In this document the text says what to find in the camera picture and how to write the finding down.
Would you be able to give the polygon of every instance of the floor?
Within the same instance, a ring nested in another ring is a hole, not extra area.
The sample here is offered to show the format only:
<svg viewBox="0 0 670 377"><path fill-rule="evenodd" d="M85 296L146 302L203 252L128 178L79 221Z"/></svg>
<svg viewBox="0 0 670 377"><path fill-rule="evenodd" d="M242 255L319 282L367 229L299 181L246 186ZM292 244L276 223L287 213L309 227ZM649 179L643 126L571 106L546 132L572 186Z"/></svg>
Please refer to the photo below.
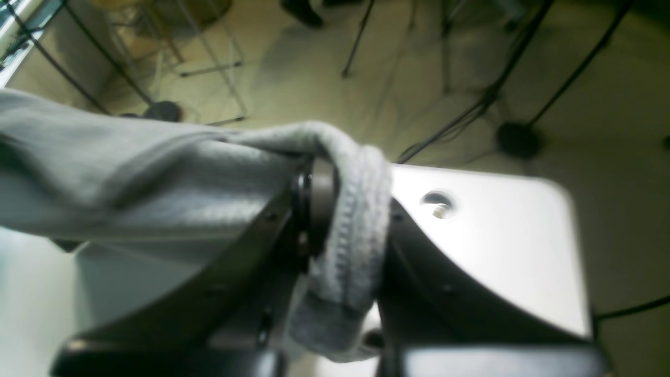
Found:
<svg viewBox="0 0 670 377"><path fill-rule="evenodd" d="M226 22L243 50L244 64L227 73L248 117L225 127L257 129L319 119L395 160L477 100L516 36L503 31L502 15L492 2L471 1L445 44L439 1L419 0L411 33L410 3L379 1L352 74L343 79L340 71L363 6L324 9L315 4L327 26L312 31L282 13L276 0L237 1ZM600 38L612 13L608 2L557 1L498 105L458 138L435 143L410 161L537 175L562 184L578 213L595 313L651 301L670 290L670 151L662 147L670 135L668 29L630 13L609 47L538 123L547 146L532 162L496 152L493 135L502 121L535 114ZM184 121L236 117L239 108L217 72L175 74L212 65L197 39L185 30L176 35L186 63L170 68L166 54L157 88L151 55L137 63L139 82L152 93L159 89L157 99L179 103ZM222 22L205 35L222 64L235 61ZM133 47L140 50L153 43L136 42ZM119 78L102 98L115 113L145 108ZM670 307L615 319L600 330L619 376L670 376Z"/></svg>

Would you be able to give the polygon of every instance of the window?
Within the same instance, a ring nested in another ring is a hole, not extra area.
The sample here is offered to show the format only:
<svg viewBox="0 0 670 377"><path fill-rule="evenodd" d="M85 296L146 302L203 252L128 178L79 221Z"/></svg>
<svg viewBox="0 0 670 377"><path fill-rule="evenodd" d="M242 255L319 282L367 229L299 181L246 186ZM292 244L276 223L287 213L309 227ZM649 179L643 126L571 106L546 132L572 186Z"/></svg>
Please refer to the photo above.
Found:
<svg viewBox="0 0 670 377"><path fill-rule="evenodd" d="M42 0L9 0L9 4L25 22L42 4ZM5 0L0 0L0 56L5 55L7 48L12 45L19 32L20 28L14 22L14 17L8 10Z"/></svg>

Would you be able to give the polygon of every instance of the chair leg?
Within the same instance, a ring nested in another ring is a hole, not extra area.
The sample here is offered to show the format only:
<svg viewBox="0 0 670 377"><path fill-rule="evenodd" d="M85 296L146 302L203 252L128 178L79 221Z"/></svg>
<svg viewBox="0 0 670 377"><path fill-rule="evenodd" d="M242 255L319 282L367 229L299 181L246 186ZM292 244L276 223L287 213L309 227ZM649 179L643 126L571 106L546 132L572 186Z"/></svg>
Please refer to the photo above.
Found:
<svg viewBox="0 0 670 377"><path fill-rule="evenodd" d="M247 116L247 107L245 106L244 102L242 101L242 98L240 97L239 93L237 93L237 89L235 88L235 83L233 80L228 76L228 74L225 72L225 67L222 66L221 63L219 63L218 58L216 57L216 54L214 53L214 49L212 46L207 42L207 38L205 35L202 33L202 30L198 27L198 23L196 20L193 18L193 15L190 13L186 5L184 4L184 0L177 0L177 4L179 7L182 9L182 13L184 16L186 16L186 19L188 20L188 23L191 25L191 28L193 29L194 32L198 35L198 39L200 40L200 43L202 46L205 48L205 51L207 52L207 55L209 55L210 59L214 63L214 66L217 68L216 70L219 71L221 74L221 77L223 78L223 81L226 83L226 86L228 87L228 91L230 95L232 95L233 99L237 103L237 107L239 108L239 113L235 118L232 119L226 119L223 121L218 121L215 123L210 123L210 124L223 124L223 123L228 123L230 121L241 121Z"/></svg>
<svg viewBox="0 0 670 377"><path fill-rule="evenodd" d="M411 32L414 30L414 26L416 26L416 19L417 19L417 9L419 8L419 0L411 0L411 11L409 14L409 27L408 30Z"/></svg>
<svg viewBox="0 0 670 377"><path fill-rule="evenodd" d="M356 36L354 46L351 48L349 59L346 62L344 70L342 70L342 77L344 78L349 76L349 69L351 68L351 64L354 62L354 57L356 56L356 51L358 50L358 44L360 43L360 38L363 36L365 27L368 25L368 18L370 18L370 12L372 12L373 6L375 6L375 0L370 0L370 2L368 3L368 9L365 11L363 20L360 22L360 29L358 29L358 35Z"/></svg>
<svg viewBox="0 0 670 377"><path fill-rule="evenodd" d="M223 25L223 30L226 32L226 34L228 34L228 38L230 38L230 42L232 43L232 48L238 56L238 58L233 63L233 66L235 66L235 67L241 66L245 61L245 57L244 57L244 54L242 53L242 48L240 47L239 43L237 43L237 39L235 39L235 35L232 33L230 28L228 28L228 24L226 23L226 20L222 19L223 16L224 16L223 12L220 11L217 8L216 4L214 4L214 2L212 0L207 0L207 4L209 4L209 7L214 12L216 17L218 19L221 19L221 24Z"/></svg>

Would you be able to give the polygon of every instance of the metal rod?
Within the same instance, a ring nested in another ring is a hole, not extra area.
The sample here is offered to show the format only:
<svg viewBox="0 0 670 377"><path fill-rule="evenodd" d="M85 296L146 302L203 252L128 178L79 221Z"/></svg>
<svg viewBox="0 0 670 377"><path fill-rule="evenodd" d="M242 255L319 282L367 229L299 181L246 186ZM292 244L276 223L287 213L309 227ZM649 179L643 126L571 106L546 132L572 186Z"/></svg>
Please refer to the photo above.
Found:
<svg viewBox="0 0 670 377"><path fill-rule="evenodd" d="M234 68L237 65L234 64L222 64L220 67L210 67L210 68L203 68L203 69L198 69L198 70L190 70L188 72L181 72L179 75L181 77L191 77L191 76L197 76L199 74L204 74L204 73L210 73L210 72L216 72L217 70L220 70L221 68L223 69L230 69Z"/></svg>
<svg viewBox="0 0 670 377"><path fill-rule="evenodd" d="M51 55L44 49L44 47L42 47L42 45L37 41L37 39L35 39L35 37L33 36L33 34L30 32L30 30L28 30L28 28L25 26L25 24L23 23L23 21L21 20L21 18L19 17L19 15L16 14L16 11L14 10L14 7L9 3L9 0L0 0L0 1L2 1L2 2L5 4L7 10L9 10L9 12L11 13L11 16L14 18L14 21L16 21L16 24L19 26L19 28L21 29L21 31L22 31L25 35L28 36L28 38L30 39L30 42L32 42L33 45L40 51L40 53L44 56L44 58L45 58L46 60L49 60L49 63L50 63L50 64L51 64L51 65L52 65L52 66L53 66L53 67L54 67L54 68L55 68L55 69L56 69L56 70L57 70L57 71L58 71L58 72L59 72L59 73L60 73L60 74L61 74L61 75L62 75L62 76L63 76L63 77L64 77L64 78L65 78L65 79L72 85L72 86L73 86L73 87L75 87L75 88L77 89L77 91L78 91L79 93L81 93L81 95L83 95L84 97L86 97L86 99L88 99L88 100L93 104L93 106L95 106L98 110L100 110L101 113L104 113L104 114L107 114L107 115L111 115L110 112L107 111L107 109L105 109L105 108L104 108L98 101L96 101L96 99L93 98L93 96L92 96L91 94L89 94L89 93L84 89L84 87L82 87L78 82L76 82L76 81L74 80L74 78L72 78L72 76L70 76L70 74L68 74L68 73L63 69L63 67L61 67L61 66L56 62L56 60L54 60L54 58L53 58L53 57L52 57L52 56L51 56Z"/></svg>
<svg viewBox="0 0 670 377"><path fill-rule="evenodd" d="M112 24L111 20L109 19L109 16L107 14L104 14L103 18L105 19L107 30L110 33L112 42L119 49L121 55L123 55L123 60L125 60L126 64L128 65L128 68L132 72L131 74L134 77L134 79L137 80L137 77L139 77L139 73L137 72L137 67L133 62L133 55L130 53L130 51L128 51L128 48L126 47L125 43L123 43L123 39L121 39L119 34L114 31L115 26Z"/></svg>
<svg viewBox="0 0 670 377"><path fill-rule="evenodd" d="M605 47L607 46L607 43L610 41L612 38L612 34L614 31L617 29L621 21L624 19L626 16L626 13L630 10L630 7L632 6L634 0L626 0L626 2L621 6L621 8L616 12L616 16L614 17L614 21L610 24L610 27L607 28L607 31L605 34L600 38L598 43L593 47L593 50L586 56L584 61L575 69L574 72L570 75L570 77L563 83L563 86L556 91L556 94L553 95L553 97L547 102L546 105L540 110L536 116L526 125L526 127L531 128L537 123L537 121L544 115L544 113L549 110L549 108L565 93L566 90L570 88L570 85L577 80L577 78L581 75L581 73L586 69L586 67L591 63L591 61L598 55L598 53Z"/></svg>
<svg viewBox="0 0 670 377"><path fill-rule="evenodd" d="M360 43L361 37L363 37L363 32L365 31L365 27L368 25L368 18L370 18L370 13L372 12L374 6L375 6L375 0L370 0L370 2L368 3L368 9L366 9L365 15L363 16L363 20L360 22L358 35L356 36L354 46L351 48L351 52L349 53L349 59L346 61L346 66L344 66L344 70L342 70L342 77L347 77L349 75L349 69L351 68L351 64L354 62L356 51L358 51L358 44Z"/></svg>
<svg viewBox="0 0 670 377"><path fill-rule="evenodd" d="M150 22L153 23L156 27L156 30L158 30L161 38L165 40L167 46L170 47L170 50L172 51L172 54L175 56L175 58L177 58L177 61L179 63L183 63L184 57L182 56L182 53L179 52L177 46L174 44L170 31L165 26L165 23L163 22L163 19L161 18L158 11L153 7L153 3L150 0L140 0L139 4L149 18Z"/></svg>
<svg viewBox="0 0 670 377"><path fill-rule="evenodd" d="M158 29L153 24L153 22L151 22L151 18L149 16L149 13L147 12L147 10L144 7L140 7L139 11L140 11L140 15L142 17L142 20L144 21L145 26L147 27L147 30L149 30L149 33L151 34L151 37L155 41L157 41L156 43L158 43L158 49L157 49L157 52L156 52L156 54L157 54L159 51L161 51L161 49L165 48L164 45L167 44L167 41L165 40L165 38L161 38L160 33L158 32ZM167 56L167 66L170 68L170 71L172 73L179 74L179 72L175 68L175 64L172 64L172 61L170 59L170 55Z"/></svg>
<svg viewBox="0 0 670 377"><path fill-rule="evenodd" d="M221 19L221 25L223 26L223 30L228 34L228 37L230 38L230 42L232 43L233 48L235 49L235 52L237 53L237 56L239 56L239 60L235 62L235 66L240 66L242 63L245 61L245 56L242 53L242 48L240 48L240 45L237 43L237 40L235 39L235 36L232 34L232 31L228 28L228 24L226 23L226 20L223 19L224 13L223 11L219 11L216 5L212 0L207 0L207 4L209 4L210 8L214 12L215 16Z"/></svg>
<svg viewBox="0 0 670 377"><path fill-rule="evenodd" d="M133 81L133 79L130 76L128 76L123 67L120 66L119 63L117 63L116 60L109 54L109 52L105 50L105 48L100 44L100 42L98 42L98 40L96 40L95 37L93 37L88 28L84 26L84 24L81 22L81 19L79 19L79 17L71 10L70 6L68 5L68 0L61 0L61 4L63 4L63 7L68 12L74 23L76 23L76 25L82 31L82 33L84 33L84 35L88 38L88 40L90 40L90 42L93 43L93 46L95 46L95 48L107 59L109 64L111 64L112 67L114 67L114 70L116 70L117 73L120 74L126 80L128 85L130 85L133 88L133 90L137 93L137 95L139 95L147 103L147 105L151 105L153 103L151 101L151 98L149 98L149 96L137 86L135 81Z"/></svg>
<svg viewBox="0 0 670 377"><path fill-rule="evenodd" d="M180 8L182 8L182 12L186 16L186 19L188 20L188 23L191 24L191 28L198 34L198 39L200 40L200 43L202 43L203 47L207 51L207 54L210 56L212 61L214 62L214 66L219 68L219 72L221 73L221 77L223 78L224 82L228 86L228 90L230 91L230 94L233 96L235 99L235 102L237 102L237 105L240 109L240 113L237 117L237 119L242 119L244 116L247 115L247 108L245 107L244 103L242 102L242 99L239 97L239 94L237 93L237 90L235 89L235 86L231 83L230 78L228 77L227 73L225 73L223 67L221 64L219 64L218 59L216 58L216 54L214 53L214 50L210 46L210 44L207 42L207 39L203 35L203 33L200 31L200 28L198 27L198 24L196 23L195 19L193 18L193 15L189 12L188 8L184 4L184 0L177 0L179 3Z"/></svg>

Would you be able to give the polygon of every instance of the round base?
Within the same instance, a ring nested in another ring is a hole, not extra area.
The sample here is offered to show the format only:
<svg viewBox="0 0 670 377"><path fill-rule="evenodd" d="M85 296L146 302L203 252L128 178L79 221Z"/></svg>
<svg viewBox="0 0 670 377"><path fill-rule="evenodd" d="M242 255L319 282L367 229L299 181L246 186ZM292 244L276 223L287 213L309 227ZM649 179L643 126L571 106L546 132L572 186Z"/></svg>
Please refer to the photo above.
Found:
<svg viewBox="0 0 670 377"><path fill-rule="evenodd" d="M182 109L171 101L155 102L144 112L142 118L179 122L182 118Z"/></svg>
<svg viewBox="0 0 670 377"><path fill-rule="evenodd" d="M516 158L530 160L542 148L540 137L525 124L505 123L496 132L500 150Z"/></svg>

